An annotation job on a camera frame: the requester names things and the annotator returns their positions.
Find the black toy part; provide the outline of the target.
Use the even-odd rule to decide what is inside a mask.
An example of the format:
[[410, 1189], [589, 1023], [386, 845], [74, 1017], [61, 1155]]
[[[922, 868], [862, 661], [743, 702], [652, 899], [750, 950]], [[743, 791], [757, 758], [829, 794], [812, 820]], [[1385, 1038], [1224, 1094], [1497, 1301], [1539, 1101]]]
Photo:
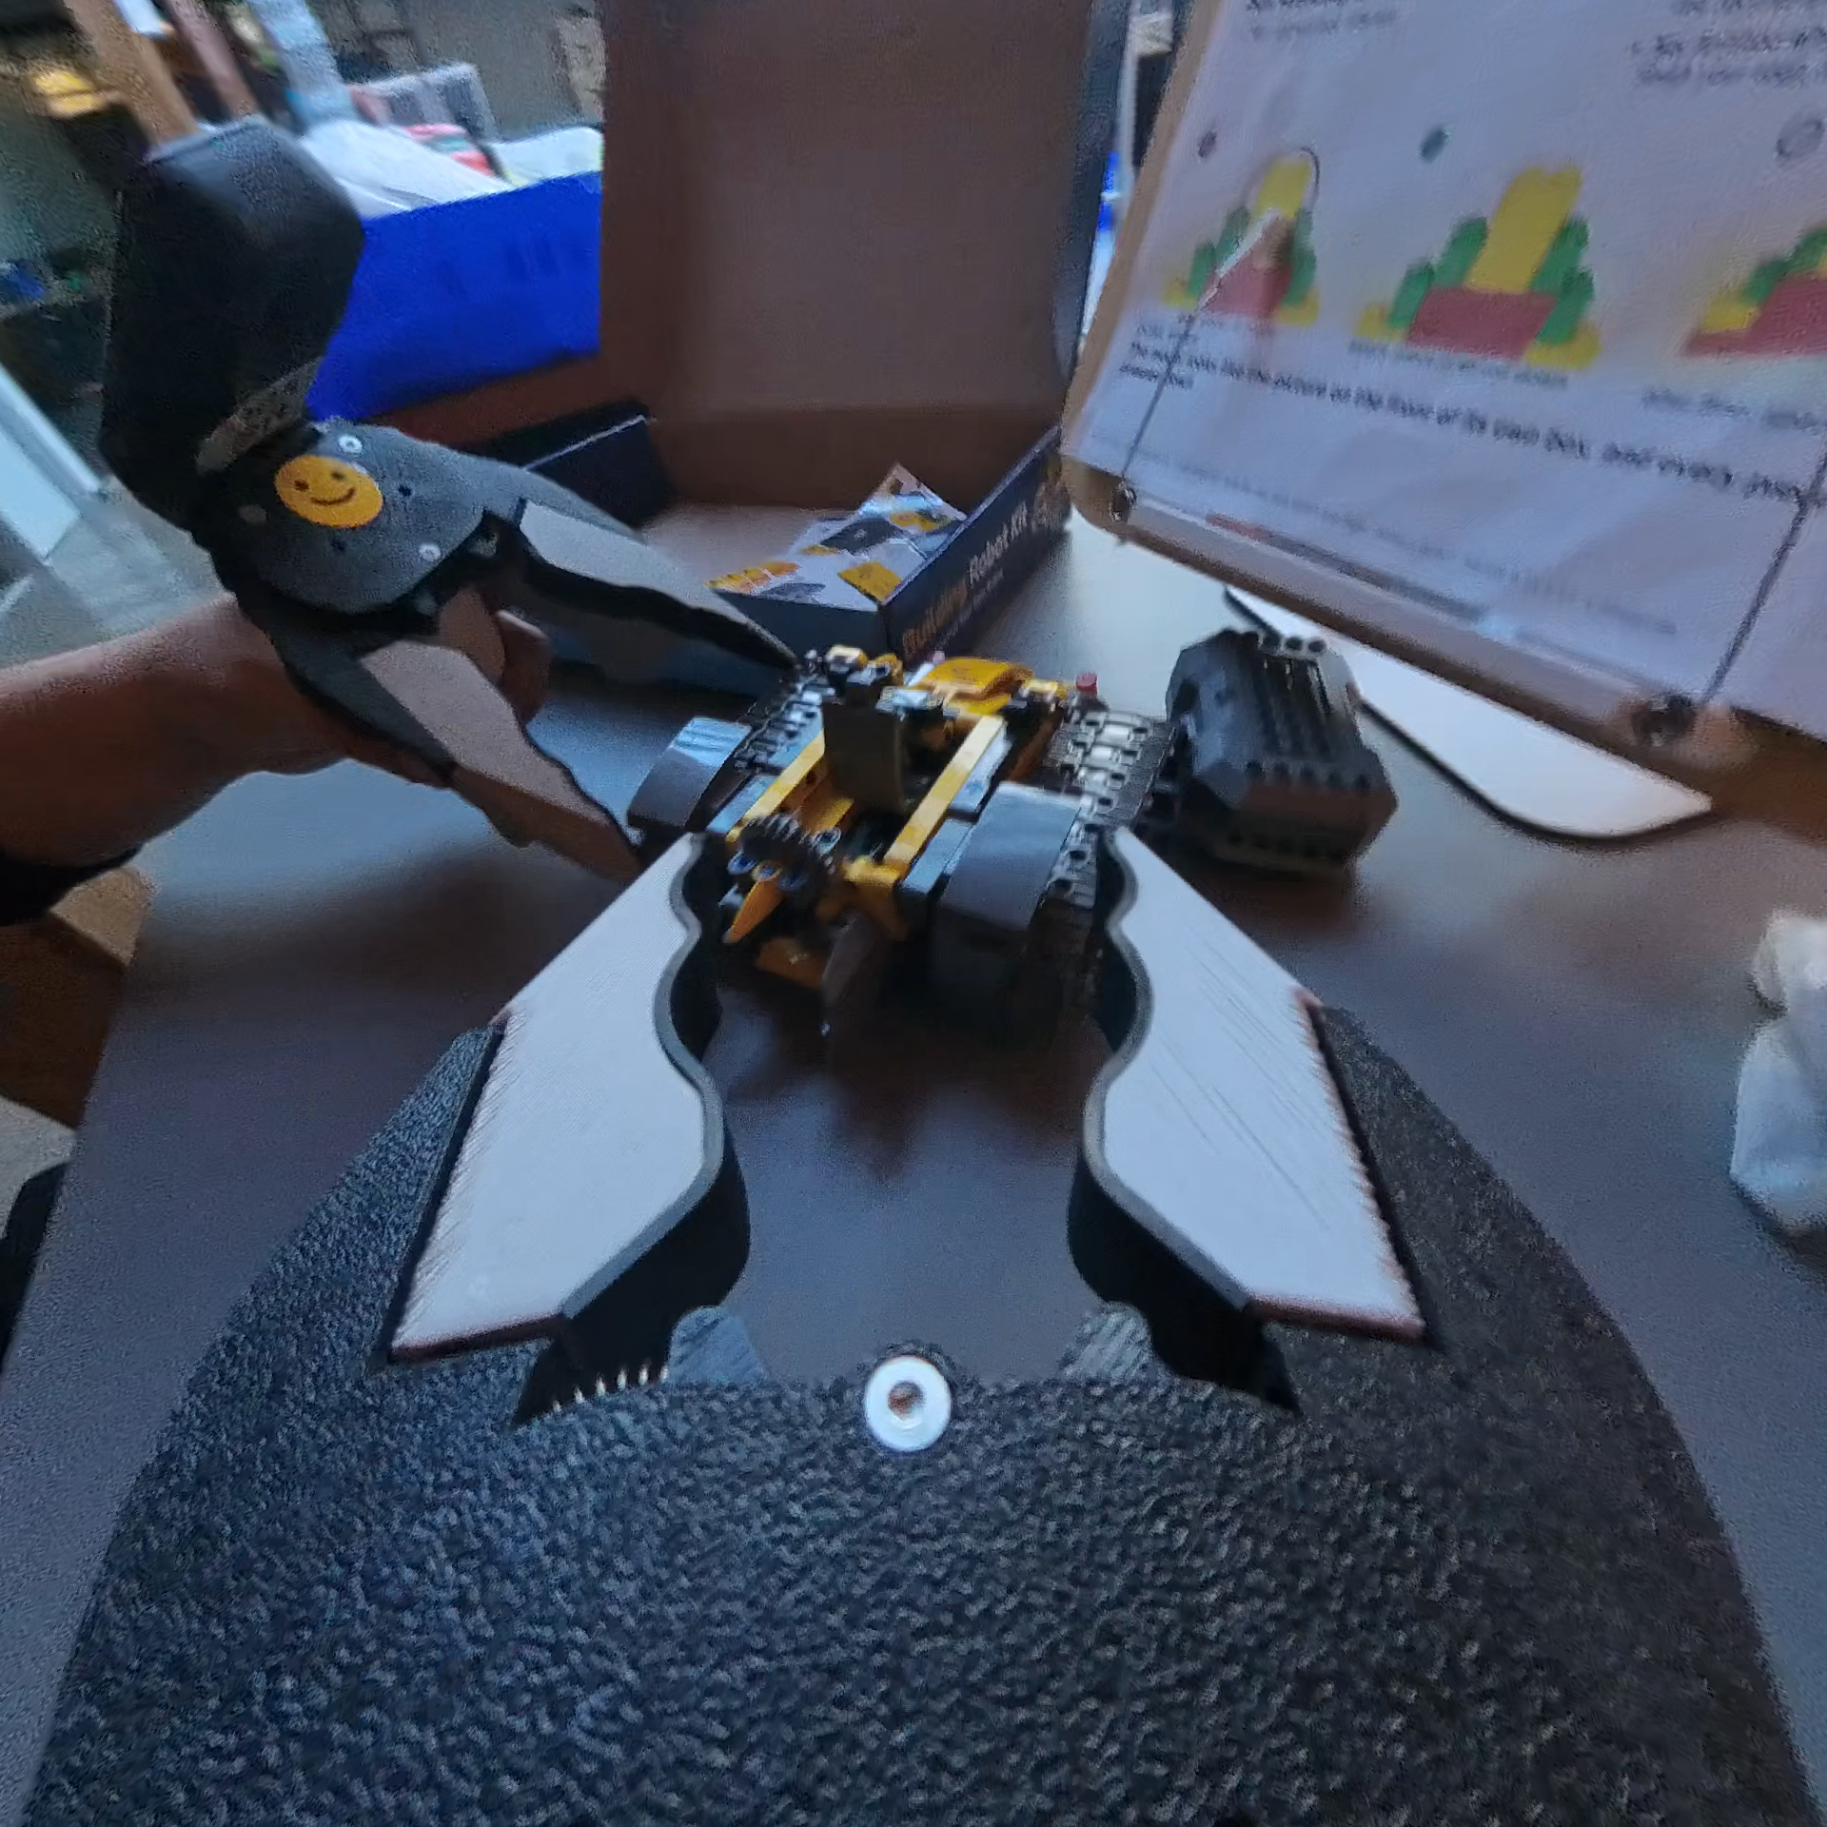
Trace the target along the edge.
[[1163, 832], [1185, 855], [1340, 879], [1397, 811], [1327, 641], [1220, 629], [1178, 653], [1163, 704]]

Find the open cardboard box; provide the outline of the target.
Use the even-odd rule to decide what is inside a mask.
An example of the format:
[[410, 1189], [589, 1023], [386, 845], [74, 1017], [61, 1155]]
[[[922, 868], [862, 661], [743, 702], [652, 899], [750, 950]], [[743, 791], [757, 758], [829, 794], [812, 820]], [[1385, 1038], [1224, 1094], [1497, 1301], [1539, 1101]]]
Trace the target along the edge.
[[1059, 425], [1123, 5], [600, 5], [602, 340], [695, 506], [980, 506]]

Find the printed booklet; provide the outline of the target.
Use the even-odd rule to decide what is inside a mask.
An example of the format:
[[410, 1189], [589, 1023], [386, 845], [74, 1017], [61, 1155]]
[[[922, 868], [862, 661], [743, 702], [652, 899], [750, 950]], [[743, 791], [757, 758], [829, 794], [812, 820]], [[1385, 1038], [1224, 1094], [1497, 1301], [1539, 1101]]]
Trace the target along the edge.
[[965, 521], [965, 513], [896, 464], [854, 513], [816, 520], [783, 555], [709, 585], [739, 603], [881, 609], [939, 558]]

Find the person's left hand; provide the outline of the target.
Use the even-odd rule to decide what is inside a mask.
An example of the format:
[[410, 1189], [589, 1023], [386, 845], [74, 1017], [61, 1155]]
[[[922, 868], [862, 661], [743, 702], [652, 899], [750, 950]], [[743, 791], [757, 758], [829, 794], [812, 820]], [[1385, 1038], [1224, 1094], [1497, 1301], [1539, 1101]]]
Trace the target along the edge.
[[431, 763], [309, 698], [227, 597], [145, 629], [141, 651], [151, 738], [171, 787], [210, 794], [257, 773], [357, 761], [444, 788]]

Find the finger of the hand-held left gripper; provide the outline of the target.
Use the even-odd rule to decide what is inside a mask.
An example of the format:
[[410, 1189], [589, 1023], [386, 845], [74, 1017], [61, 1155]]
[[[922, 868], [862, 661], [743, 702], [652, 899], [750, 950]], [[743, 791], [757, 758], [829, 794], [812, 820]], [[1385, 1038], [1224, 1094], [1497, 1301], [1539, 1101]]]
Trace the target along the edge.
[[427, 635], [392, 641], [357, 661], [407, 749], [480, 811], [513, 845], [540, 848], [594, 879], [633, 881], [642, 864], [619, 820], [529, 736], [508, 687], [517, 622], [477, 590], [462, 590]]
[[519, 510], [509, 600], [619, 687], [795, 673], [800, 653], [642, 537], [561, 510]]

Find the wooden table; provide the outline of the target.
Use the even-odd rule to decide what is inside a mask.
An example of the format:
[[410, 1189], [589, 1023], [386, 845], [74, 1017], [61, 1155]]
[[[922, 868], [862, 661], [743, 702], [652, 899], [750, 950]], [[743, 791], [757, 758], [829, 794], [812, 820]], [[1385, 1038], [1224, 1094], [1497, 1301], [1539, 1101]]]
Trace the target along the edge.
[[424, 445], [485, 451], [499, 442], [540, 445], [548, 429], [609, 425], [626, 418], [638, 402], [613, 384], [602, 357], [571, 357], [515, 377], [494, 377], [475, 388], [390, 409], [377, 425]]

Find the crumpled white tissue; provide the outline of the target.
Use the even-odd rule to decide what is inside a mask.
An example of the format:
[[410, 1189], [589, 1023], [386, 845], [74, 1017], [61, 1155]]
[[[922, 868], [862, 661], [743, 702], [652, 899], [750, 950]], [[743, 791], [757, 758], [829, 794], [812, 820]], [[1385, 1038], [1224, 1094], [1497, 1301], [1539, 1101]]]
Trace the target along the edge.
[[1768, 1020], [1737, 1079], [1727, 1177], [1781, 1239], [1826, 1237], [1826, 918], [1770, 916], [1751, 964]]

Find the yellow grey toy bulldozer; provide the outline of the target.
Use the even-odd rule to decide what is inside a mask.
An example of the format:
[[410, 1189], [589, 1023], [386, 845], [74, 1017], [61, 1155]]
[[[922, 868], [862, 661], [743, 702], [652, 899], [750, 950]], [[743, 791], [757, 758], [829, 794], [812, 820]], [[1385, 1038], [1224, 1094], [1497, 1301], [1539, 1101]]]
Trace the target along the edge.
[[713, 941], [829, 1039], [899, 994], [1028, 1045], [1089, 997], [1105, 841], [1150, 816], [1174, 741], [1089, 673], [829, 646], [742, 720], [684, 725], [630, 821], [652, 855], [701, 840]]

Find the blue plastic bin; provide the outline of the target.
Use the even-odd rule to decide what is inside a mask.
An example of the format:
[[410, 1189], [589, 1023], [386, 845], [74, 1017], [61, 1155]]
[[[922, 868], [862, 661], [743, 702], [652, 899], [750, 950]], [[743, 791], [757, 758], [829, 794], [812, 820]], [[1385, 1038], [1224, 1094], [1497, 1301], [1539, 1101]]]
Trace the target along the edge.
[[597, 172], [370, 216], [311, 416], [377, 422], [592, 355], [600, 280]]

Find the grey desk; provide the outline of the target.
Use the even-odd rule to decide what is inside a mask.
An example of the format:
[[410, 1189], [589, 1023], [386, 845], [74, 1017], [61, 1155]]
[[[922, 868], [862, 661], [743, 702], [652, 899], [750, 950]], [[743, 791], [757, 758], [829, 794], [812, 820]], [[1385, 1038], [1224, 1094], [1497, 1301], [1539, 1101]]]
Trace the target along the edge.
[[[1822, 1797], [1822, 1254], [1725, 1179], [1747, 962], [1822, 912], [1822, 849], [1715, 820], [1576, 848], [1500, 824], [1374, 730], [1400, 812], [1329, 894], [1218, 873], [1230, 918], [1421, 1084], [1632, 1345], [1737, 1549]], [[230, 1308], [437, 1057], [598, 916], [605, 883], [448, 792], [257, 776], [153, 845], [151, 923], [4, 1373], [4, 1823], [124, 1494]], [[918, 1013], [826, 1054], [731, 994], [769, 1370], [925, 1339], [976, 1376], [1059, 1360], [1090, 1307], [1065, 1189], [1094, 1036], [1035, 1054]]]

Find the navy box base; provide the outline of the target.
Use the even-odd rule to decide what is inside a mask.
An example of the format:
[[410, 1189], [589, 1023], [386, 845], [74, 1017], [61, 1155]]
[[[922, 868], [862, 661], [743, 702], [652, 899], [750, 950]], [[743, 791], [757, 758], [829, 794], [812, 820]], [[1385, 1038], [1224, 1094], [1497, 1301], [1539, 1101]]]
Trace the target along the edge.
[[[638, 409], [613, 425], [602, 418], [548, 429], [540, 445], [502, 442], [499, 453], [574, 490], [706, 588], [726, 573], [783, 555], [812, 521], [854, 513], [886, 478], [858, 503], [844, 509], [697, 503], [672, 479], [652, 422]], [[966, 506], [958, 490], [925, 489], [941, 493], [966, 521], [886, 608], [854, 611], [725, 599], [793, 651], [832, 645], [890, 651], [910, 668], [943, 651], [969, 651], [980, 627], [1001, 611], [1065, 535], [1070, 502], [1059, 432], [1050, 429], [1035, 439], [976, 506]]]

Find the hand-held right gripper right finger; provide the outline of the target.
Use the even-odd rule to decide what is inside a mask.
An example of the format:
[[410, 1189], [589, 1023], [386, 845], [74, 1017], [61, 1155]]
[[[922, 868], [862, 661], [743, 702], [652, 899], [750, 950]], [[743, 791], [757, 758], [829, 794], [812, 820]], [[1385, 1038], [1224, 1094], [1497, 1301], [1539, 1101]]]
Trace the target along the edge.
[[1111, 835], [1097, 1189], [1235, 1313], [1423, 1339], [1314, 994], [1137, 835]]

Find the instruction sheet board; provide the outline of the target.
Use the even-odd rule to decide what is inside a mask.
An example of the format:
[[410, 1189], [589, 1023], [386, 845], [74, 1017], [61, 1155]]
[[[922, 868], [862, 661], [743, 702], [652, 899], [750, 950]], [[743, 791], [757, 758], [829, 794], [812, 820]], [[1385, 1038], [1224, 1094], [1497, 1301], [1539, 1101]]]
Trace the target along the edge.
[[1078, 510], [1822, 841], [1826, 5], [1198, 5]]

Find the person's left forearm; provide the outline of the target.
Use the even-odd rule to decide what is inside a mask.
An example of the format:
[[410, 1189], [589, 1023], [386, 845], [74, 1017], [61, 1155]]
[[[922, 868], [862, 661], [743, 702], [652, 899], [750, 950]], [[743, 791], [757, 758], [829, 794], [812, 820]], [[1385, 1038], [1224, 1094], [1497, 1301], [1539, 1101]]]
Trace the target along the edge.
[[171, 832], [236, 780], [220, 624], [194, 611], [2, 673], [2, 849], [75, 870]]

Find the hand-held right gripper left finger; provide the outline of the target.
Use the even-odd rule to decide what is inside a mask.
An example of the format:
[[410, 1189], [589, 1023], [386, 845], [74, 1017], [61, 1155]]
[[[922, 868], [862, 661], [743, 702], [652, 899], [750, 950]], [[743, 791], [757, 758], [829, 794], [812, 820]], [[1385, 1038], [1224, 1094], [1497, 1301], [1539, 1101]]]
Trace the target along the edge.
[[687, 1034], [701, 849], [668, 845], [494, 1017], [400, 1284], [400, 1361], [557, 1336], [717, 1186], [726, 1120]]

